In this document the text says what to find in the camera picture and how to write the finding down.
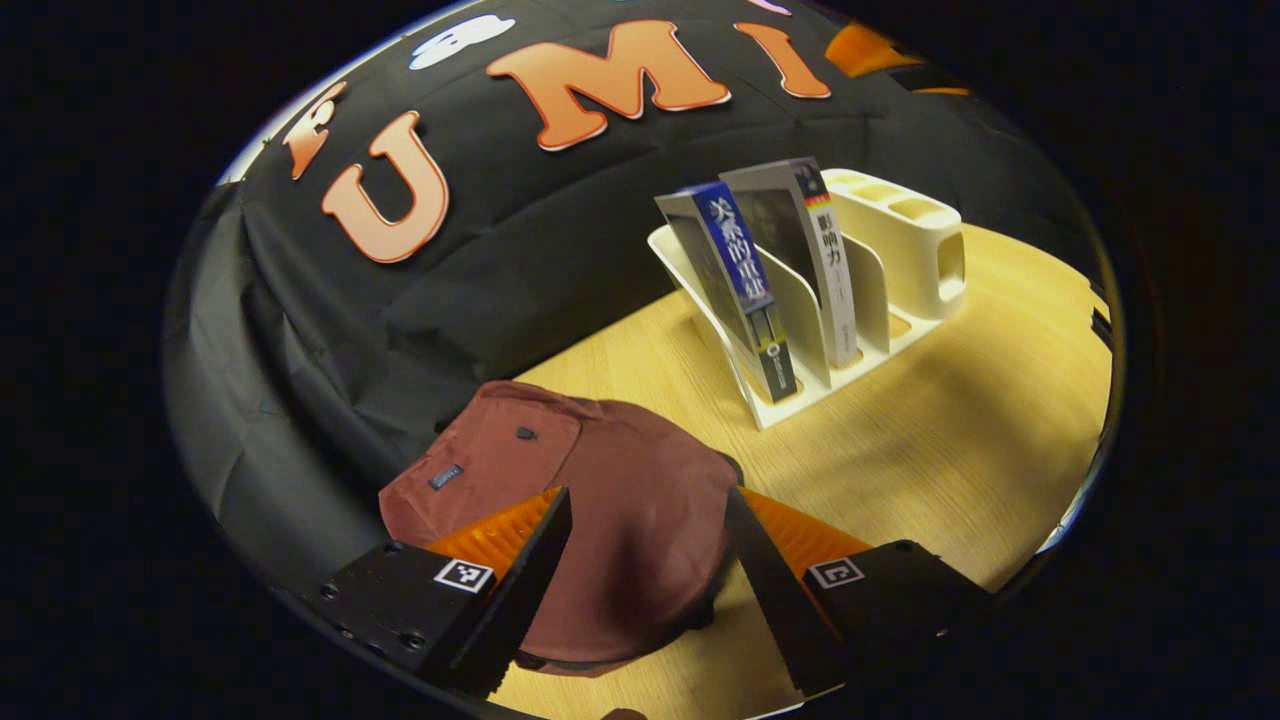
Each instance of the book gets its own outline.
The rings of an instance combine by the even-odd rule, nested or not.
[[[712,313],[760,387],[777,402],[797,386],[760,256],[723,182],[654,197],[701,282]]]
[[[809,283],[818,297],[827,363],[858,359],[854,288],[845,242],[818,161],[795,158],[721,173],[755,243]]]

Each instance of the white desk organizer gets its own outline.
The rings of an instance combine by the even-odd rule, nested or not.
[[[703,341],[712,348],[719,346],[762,430],[878,368],[955,315],[964,302],[964,237],[955,209],[855,170],[829,169],[822,177],[845,236],[859,355],[845,368],[827,364],[813,288],[758,247],[800,387],[780,402],[769,402],[748,382],[748,372],[740,365],[745,359],[736,356],[728,334],[710,311],[703,286],[671,228],[663,225],[649,234],[649,247],[698,307],[695,320]],[[895,337],[890,315],[909,329]]]

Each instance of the book title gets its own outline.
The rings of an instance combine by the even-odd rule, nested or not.
[[[741,278],[742,292],[754,305],[768,296],[769,288],[764,284],[760,266],[755,254],[751,252],[751,243],[746,240],[742,227],[737,224],[733,204],[727,197],[717,197],[710,202],[710,210],[713,222],[719,228],[721,237],[724,238],[724,249],[728,251],[733,270],[736,270],[735,275]]]
[[[818,231],[822,233],[822,246],[827,249],[827,264],[835,268],[844,259],[844,254],[840,251],[840,236],[836,234],[836,223],[832,220],[829,208],[828,205],[818,210]]]

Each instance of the blue book cover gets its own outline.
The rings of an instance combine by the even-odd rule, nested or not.
[[[708,182],[681,190],[689,192],[701,213],[712,242],[719,252],[730,282],[744,313],[751,313],[773,302],[769,281],[764,275],[760,255],[746,234],[742,213],[723,182]]]
[[[751,375],[774,402],[795,395],[791,354],[769,281],[728,186],[695,184],[654,200],[685,249],[710,310],[754,357]]]

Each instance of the letter m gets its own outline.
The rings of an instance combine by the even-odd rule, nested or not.
[[[605,58],[539,42],[494,60],[486,72],[520,83],[543,117],[538,145],[550,151],[595,137],[609,126],[603,113],[584,110],[573,92],[632,120],[644,114],[646,74],[657,87],[653,104],[663,110],[704,108],[730,99],[728,88],[707,77],[676,40],[676,26],[666,20],[613,26]]]

